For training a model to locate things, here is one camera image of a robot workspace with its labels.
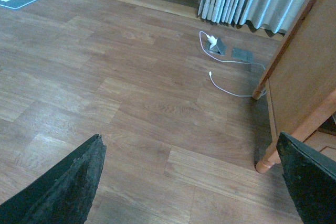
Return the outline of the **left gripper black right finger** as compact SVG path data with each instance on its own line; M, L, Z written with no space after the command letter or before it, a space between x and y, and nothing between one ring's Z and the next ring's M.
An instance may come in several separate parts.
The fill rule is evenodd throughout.
M277 151L289 195L303 223L335 223L335 161L281 132Z

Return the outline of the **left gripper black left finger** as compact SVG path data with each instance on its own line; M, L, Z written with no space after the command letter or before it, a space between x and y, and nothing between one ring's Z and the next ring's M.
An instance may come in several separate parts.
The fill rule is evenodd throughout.
M1 223L85 223L100 182L106 146L93 135L1 204Z

